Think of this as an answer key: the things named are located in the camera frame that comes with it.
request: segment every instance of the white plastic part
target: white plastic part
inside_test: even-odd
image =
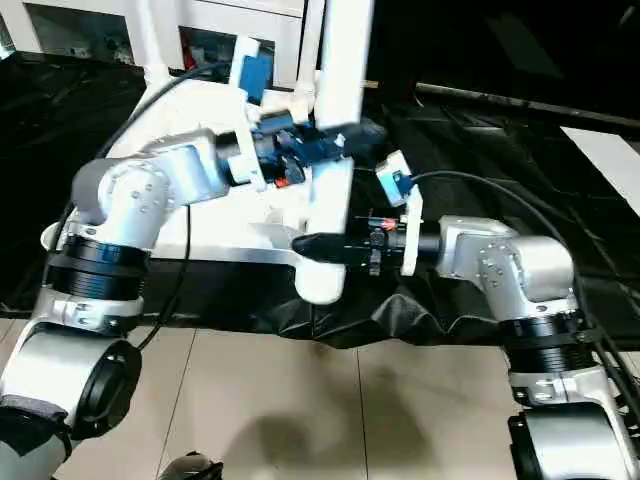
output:
[[[344,233],[352,177],[351,158],[313,168],[307,233]],[[344,265],[301,258],[296,269],[296,290],[307,302],[328,305],[340,299],[345,275]]]
[[[369,53],[373,0],[330,0],[325,23],[322,77],[315,104],[320,129],[360,121],[362,85]],[[307,233],[344,233],[351,195],[353,160],[313,168]],[[342,295],[346,269],[302,259],[296,270],[296,290],[318,305]]]
[[[316,125],[359,122],[374,0],[331,0],[327,9]]]
[[[392,207],[399,207],[407,203],[407,198],[398,190],[398,185],[393,177],[396,172],[411,175],[411,170],[400,150],[393,152],[384,163],[376,168],[378,181]]]
[[[144,49],[144,80],[148,86],[154,85],[159,89],[171,76],[160,52],[151,0],[136,0],[136,10]]]
[[[405,236],[404,257],[400,273],[410,277],[416,271],[418,262],[418,244],[420,242],[420,226],[422,225],[422,194],[414,185],[409,194],[406,211],[407,233]]]
[[[240,86],[244,57],[257,57],[258,50],[260,50],[260,42],[257,40],[244,35],[239,36],[236,39],[236,47],[233,52],[233,62],[231,63],[231,72],[229,73],[229,85],[232,87]]]
[[[315,98],[316,91],[316,65],[318,64],[318,52],[320,50],[320,36],[322,33],[322,20],[324,19],[325,0],[309,0],[307,16],[302,39],[302,51],[300,54],[300,69],[298,70],[298,82],[296,95],[308,95]]]

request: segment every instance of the black cable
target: black cable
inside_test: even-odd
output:
[[[477,175],[473,175],[471,173],[459,172],[455,170],[436,170],[433,172],[421,173],[413,176],[411,179],[414,183],[417,183],[420,180],[437,177],[461,178],[464,180],[486,185],[494,190],[503,193],[505,196],[520,204],[530,214],[536,217],[538,221],[540,221],[540,223],[542,223],[545,228],[547,228],[547,230],[551,232],[556,240],[558,240],[566,248],[568,248],[567,241],[560,234],[558,229],[536,207],[531,205],[528,201],[526,201],[518,194],[512,192],[508,188],[503,187],[498,183],[492,182],[491,180],[487,180],[486,178],[482,178]],[[620,356],[620,352],[618,351],[618,347],[616,346],[616,344],[607,334],[600,321],[589,312],[589,308],[586,303],[586,294],[584,291],[584,286],[582,284],[582,278],[577,269],[575,275],[575,295],[579,301],[587,326],[589,328],[598,328],[602,334],[602,341],[595,342],[594,349],[598,354],[598,357],[600,357],[600,361],[602,362],[603,367],[616,384],[618,390],[620,391],[620,394],[627,402],[629,411],[636,417],[636,421],[640,422],[640,388],[635,382],[634,375],[631,373],[626,363]],[[615,362],[618,364],[620,371],[611,364],[609,357],[606,355],[607,351],[611,354]]]
[[[151,343],[154,337],[158,334],[160,329],[166,325],[167,321],[175,312],[178,306],[178,298],[180,296],[180,290],[182,290],[182,284],[184,283],[184,277],[187,274],[187,268],[189,267],[189,257],[191,256],[191,207],[187,205],[187,244],[184,249],[184,259],[180,265],[178,276],[176,277],[176,283],[173,286],[171,295],[167,298],[153,329],[149,332],[146,338],[138,345],[138,350],[144,350],[144,348]]]

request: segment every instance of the blue part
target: blue part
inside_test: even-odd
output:
[[[400,195],[403,197],[409,195],[409,192],[411,192],[413,188],[413,180],[411,180],[410,176],[403,175],[401,172],[395,172],[393,174],[393,180],[396,182],[396,187],[398,187]]]
[[[247,92],[250,103],[260,105],[262,96],[271,78],[273,57],[259,54],[257,57],[244,57],[240,88]]]

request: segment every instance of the white frame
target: white frame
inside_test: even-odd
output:
[[[247,0],[229,2],[247,4]],[[42,48],[25,3],[122,16],[136,65],[147,63],[135,0],[2,0],[0,14],[4,17],[16,50],[41,53]],[[159,50],[163,62],[169,67],[184,68],[179,26],[246,35],[275,43],[274,85],[295,87],[302,35],[301,11],[300,17],[297,17],[206,0],[154,0],[151,5]]]

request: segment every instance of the white panel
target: white panel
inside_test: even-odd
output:
[[[640,155],[619,135],[562,127],[618,193],[640,215]]]

